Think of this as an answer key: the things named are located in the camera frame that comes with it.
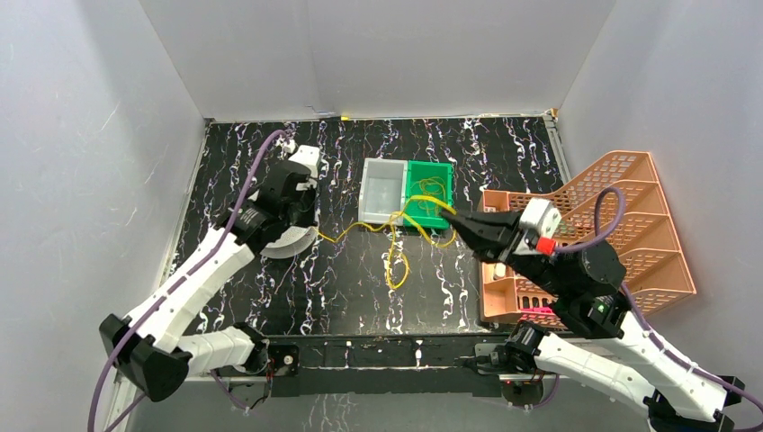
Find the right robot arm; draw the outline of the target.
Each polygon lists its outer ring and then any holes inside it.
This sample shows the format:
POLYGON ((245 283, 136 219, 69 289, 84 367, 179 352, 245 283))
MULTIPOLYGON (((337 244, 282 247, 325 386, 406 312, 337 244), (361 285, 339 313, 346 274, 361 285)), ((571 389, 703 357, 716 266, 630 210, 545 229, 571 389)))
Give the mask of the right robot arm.
POLYGON ((552 296, 552 312, 610 358, 572 345, 533 322, 519 323, 502 346, 480 351, 487 374, 562 374, 643 414, 655 431, 733 431, 725 409, 747 397, 734 376, 719 376, 681 354, 644 319, 624 286, 626 270, 604 234, 560 246, 561 216, 544 199, 522 211, 442 211, 483 263, 502 264, 552 296))

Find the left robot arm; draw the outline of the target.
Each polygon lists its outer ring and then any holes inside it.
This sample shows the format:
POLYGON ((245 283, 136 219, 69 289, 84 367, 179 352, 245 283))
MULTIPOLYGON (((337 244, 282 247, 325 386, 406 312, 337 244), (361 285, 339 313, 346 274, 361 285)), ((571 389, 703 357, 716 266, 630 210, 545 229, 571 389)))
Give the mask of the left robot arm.
POLYGON ((281 161, 238 210, 228 210, 196 251, 157 293, 125 317, 108 315, 99 326, 110 363, 151 401, 163 401, 192 375, 232 366, 246 374, 267 369, 269 341, 236 323, 222 331, 187 336, 201 308, 236 272, 293 227, 316 223, 319 161, 281 161))

